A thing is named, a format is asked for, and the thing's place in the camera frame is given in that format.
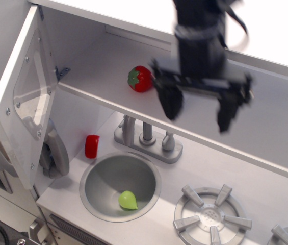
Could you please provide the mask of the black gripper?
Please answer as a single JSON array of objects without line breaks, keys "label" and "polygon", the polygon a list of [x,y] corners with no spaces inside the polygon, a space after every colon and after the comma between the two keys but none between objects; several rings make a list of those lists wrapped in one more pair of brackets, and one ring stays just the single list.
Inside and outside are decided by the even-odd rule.
[{"label": "black gripper", "polygon": [[215,96],[220,108],[217,113],[219,132],[229,130],[238,108],[253,98],[252,76],[229,61],[211,74],[184,75],[177,58],[157,58],[150,62],[154,85],[165,116],[176,120],[183,105],[182,91]]}]

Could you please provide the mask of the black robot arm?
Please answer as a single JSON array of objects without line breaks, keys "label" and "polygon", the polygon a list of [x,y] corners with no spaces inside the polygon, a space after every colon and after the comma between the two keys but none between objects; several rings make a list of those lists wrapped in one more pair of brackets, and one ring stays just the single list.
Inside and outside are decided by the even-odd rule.
[{"label": "black robot arm", "polygon": [[183,91],[214,96],[220,103],[217,124],[228,131],[238,109],[252,99],[252,77],[230,64],[225,50],[225,16],[247,32],[231,8],[232,1],[175,1],[174,35],[178,56],[154,59],[153,85],[166,117],[175,120],[182,110]]}]

